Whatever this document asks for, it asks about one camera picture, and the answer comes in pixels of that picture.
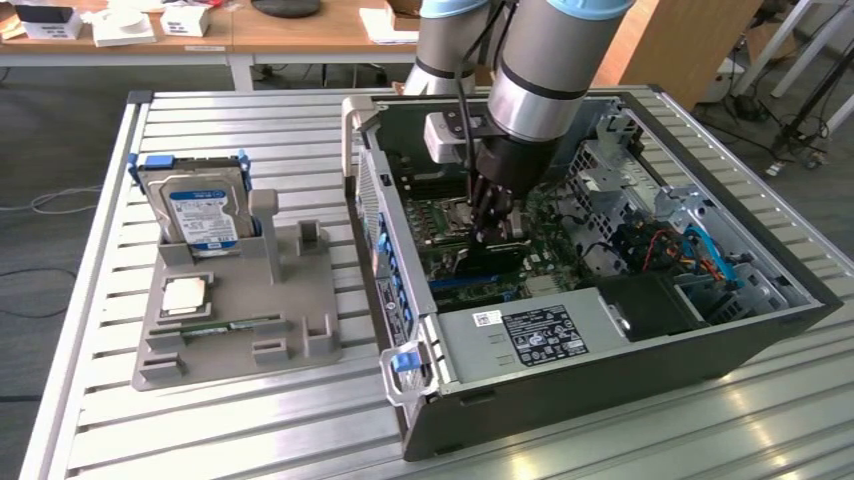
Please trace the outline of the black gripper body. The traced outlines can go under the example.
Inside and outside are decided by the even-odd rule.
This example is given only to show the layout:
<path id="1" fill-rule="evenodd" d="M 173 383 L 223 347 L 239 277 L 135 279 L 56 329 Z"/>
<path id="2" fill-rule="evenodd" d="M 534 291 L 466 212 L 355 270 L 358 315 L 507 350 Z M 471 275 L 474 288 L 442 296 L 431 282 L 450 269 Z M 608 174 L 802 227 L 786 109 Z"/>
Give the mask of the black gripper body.
<path id="1" fill-rule="evenodd" d="M 467 192 L 483 184 L 529 193 L 541 183 L 554 158 L 554 141 L 527 142 L 510 135 L 477 138 L 466 146 Z"/>

